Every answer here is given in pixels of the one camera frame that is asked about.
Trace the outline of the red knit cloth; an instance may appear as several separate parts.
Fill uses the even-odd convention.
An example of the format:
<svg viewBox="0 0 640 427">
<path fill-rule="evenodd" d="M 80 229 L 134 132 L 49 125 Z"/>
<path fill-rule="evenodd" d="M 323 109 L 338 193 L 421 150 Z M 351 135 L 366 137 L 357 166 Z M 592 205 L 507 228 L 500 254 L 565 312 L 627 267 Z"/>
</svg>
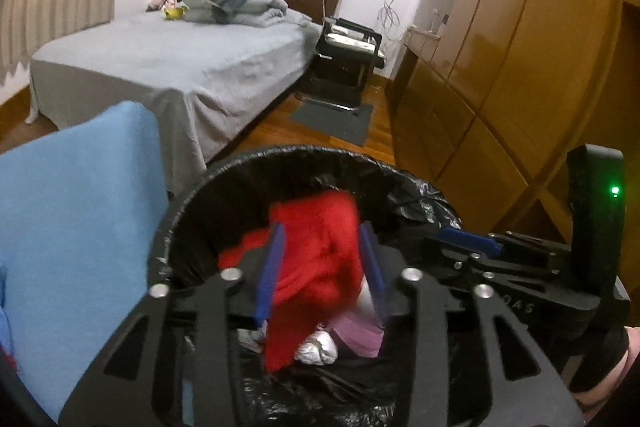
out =
<svg viewBox="0 0 640 427">
<path fill-rule="evenodd" d="M 225 249 L 218 268 L 235 267 L 266 246 L 276 225 L 284 228 L 285 241 L 262 351 L 269 373 L 291 365 L 319 324 L 356 305 L 363 277 L 359 211 L 352 195 L 335 190 L 271 205 L 268 227 L 245 233 Z"/>
</svg>

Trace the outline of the black lined trash bin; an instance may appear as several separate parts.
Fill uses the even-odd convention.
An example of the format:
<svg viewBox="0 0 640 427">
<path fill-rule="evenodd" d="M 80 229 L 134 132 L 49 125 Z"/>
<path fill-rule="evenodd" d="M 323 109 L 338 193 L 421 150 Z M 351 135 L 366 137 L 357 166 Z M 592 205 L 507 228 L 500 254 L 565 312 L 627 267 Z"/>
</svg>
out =
<svg viewBox="0 0 640 427">
<path fill-rule="evenodd" d="M 426 181 L 369 156 L 277 146 L 216 162 L 170 204 L 148 283 L 152 422 L 448 421 L 447 289 L 409 239 L 460 221 Z"/>
</svg>

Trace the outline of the blue fleece table cover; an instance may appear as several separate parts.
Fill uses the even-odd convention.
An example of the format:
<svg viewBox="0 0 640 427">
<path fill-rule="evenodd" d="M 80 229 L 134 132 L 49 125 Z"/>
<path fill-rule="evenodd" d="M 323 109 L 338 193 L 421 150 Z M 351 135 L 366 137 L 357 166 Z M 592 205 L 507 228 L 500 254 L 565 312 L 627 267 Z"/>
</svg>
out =
<svg viewBox="0 0 640 427">
<path fill-rule="evenodd" d="M 1 351 L 58 419 L 143 296 L 168 206 L 160 132 L 122 102 L 1 157 Z"/>
</svg>

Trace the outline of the wooden wardrobe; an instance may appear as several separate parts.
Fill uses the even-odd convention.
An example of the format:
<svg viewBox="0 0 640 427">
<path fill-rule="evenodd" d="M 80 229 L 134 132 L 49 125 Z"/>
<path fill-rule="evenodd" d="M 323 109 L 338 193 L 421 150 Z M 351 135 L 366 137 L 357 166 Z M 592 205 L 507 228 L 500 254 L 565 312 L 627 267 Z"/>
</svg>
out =
<svg viewBox="0 0 640 427">
<path fill-rule="evenodd" d="M 394 88 L 398 165 L 476 233 L 570 237 L 566 153 L 625 156 L 623 252 L 639 251 L 639 11 L 627 0 L 454 0 Z"/>
</svg>

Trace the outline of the bed with grey sheet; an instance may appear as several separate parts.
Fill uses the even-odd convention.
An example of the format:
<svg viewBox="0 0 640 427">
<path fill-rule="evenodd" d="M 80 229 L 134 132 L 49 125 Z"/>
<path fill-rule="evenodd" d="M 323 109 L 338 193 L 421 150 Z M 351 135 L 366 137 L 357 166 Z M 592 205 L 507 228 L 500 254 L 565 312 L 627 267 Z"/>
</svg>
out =
<svg viewBox="0 0 640 427">
<path fill-rule="evenodd" d="M 168 191 L 179 193 L 288 91 L 314 57 L 313 22 L 261 28 L 120 18 L 57 38 L 30 59 L 30 118 L 58 129 L 122 101 L 160 127 Z"/>
</svg>

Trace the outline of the grey floor mat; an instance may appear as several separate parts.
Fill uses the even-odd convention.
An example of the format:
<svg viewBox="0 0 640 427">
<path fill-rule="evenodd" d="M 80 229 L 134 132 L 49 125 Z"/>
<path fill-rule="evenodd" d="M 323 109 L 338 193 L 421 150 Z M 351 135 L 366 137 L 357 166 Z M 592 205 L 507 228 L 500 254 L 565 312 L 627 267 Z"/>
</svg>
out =
<svg viewBox="0 0 640 427">
<path fill-rule="evenodd" d="M 352 145 L 363 146 L 367 140 L 372 113 L 371 104 L 362 104 L 353 112 L 346 112 L 319 104 L 302 103 L 290 115 L 290 119 L 311 130 L 323 132 Z"/>
</svg>

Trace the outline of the yellow plush toy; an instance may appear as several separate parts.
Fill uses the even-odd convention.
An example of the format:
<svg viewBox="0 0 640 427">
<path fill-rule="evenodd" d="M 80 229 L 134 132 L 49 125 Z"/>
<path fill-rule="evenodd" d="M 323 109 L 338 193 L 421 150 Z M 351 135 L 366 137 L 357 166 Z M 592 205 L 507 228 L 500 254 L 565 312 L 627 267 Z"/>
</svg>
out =
<svg viewBox="0 0 640 427">
<path fill-rule="evenodd" d="M 185 5 L 169 5 L 163 8 L 166 20 L 182 20 L 189 8 Z"/>
</svg>

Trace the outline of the folded grey blankets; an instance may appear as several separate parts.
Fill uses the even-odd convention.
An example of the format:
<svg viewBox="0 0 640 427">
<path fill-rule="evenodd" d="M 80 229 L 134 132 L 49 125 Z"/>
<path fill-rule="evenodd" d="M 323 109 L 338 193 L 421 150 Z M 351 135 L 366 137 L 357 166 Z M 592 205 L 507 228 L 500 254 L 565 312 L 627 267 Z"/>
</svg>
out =
<svg viewBox="0 0 640 427">
<path fill-rule="evenodd" d="M 309 26 L 312 19 L 285 0 L 181 0 L 188 22 L 267 28 L 279 24 Z"/>
</svg>

